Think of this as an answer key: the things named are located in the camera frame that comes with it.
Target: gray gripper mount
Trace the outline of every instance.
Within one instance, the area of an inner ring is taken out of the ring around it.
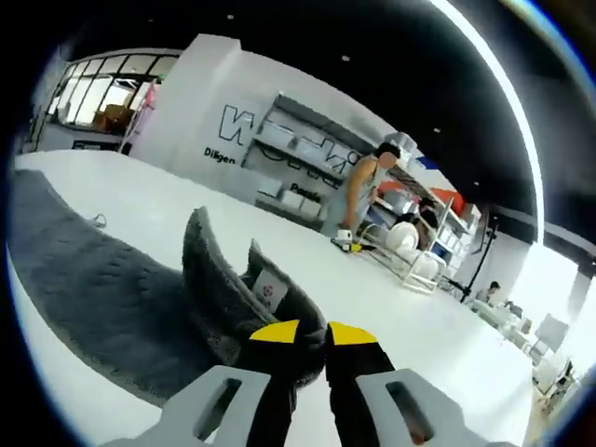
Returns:
[[[269,380],[269,375],[260,372],[215,366],[171,398],[155,426],[134,440],[114,440],[102,447],[245,447]],[[357,383],[380,447],[414,447],[407,418],[427,434],[425,447],[515,447],[487,442],[470,431],[459,406],[415,372],[362,375]],[[227,408],[218,413],[226,395]],[[217,426],[215,441],[207,444],[205,440]],[[317,446],[317,440],[312,439],[310,445]]]

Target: gray rug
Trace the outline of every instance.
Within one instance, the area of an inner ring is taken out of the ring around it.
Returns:
[[[236,275],[205,209],[189,220],[181,273],[105,235],[43,173],[17,170],[11,187],[8,247],[24,289],[52,331],[115,384],[163,405],[212,365],[233,365],[253,331],[295,318],[303,355],[288,368],[298,386],[322,370],[326,322],[317,306],[254,242],[247,272]],[[249,289],[263,268],[289,286],[275,314]]]
[[[41,172],[16,171],[11,193],[15,270],[48,326],[88,366],[161,405],[220,363],[184,317],[193,302],[180,272],[82,219]]]

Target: man in tank top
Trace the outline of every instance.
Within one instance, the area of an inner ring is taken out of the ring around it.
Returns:
[[[335,237],[339,229],[355,234],[376,199],[377,188],[386,172],[399,159],[400,149],[389,142],[383,142],[373,154],[364,156],[330,197],[327,218],[320,232],[327,237]]]

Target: label on slipper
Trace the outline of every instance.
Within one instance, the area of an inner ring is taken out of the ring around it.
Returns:
[[[264,269],[252,287],[252,293],[267,306],[271,313],[275,313],[279,303],[288,293],[288,285]]]

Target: white floor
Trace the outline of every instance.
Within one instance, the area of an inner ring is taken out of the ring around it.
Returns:
[[[207,206],[223,255],[237,272],[246,267],[255,237],[327,319],[373,333],[396,368],[414,370],[457,402],[466,425],[485,439],[522,445],[533,401],[530,360],[447,293],[403,290],[388,271],[345,256],[321,235],[118,154],[35,153],[21,156],[18,167],[41,169],[81,215],[103,213],[106,233],[172,268],[181,267],[190,212]],[[40,377],[73,427],[98,445],[151,426],[160,411],[70,353],[12,275]],[[300,393],[287,446],[339,445],[328,396],[324,377]]]

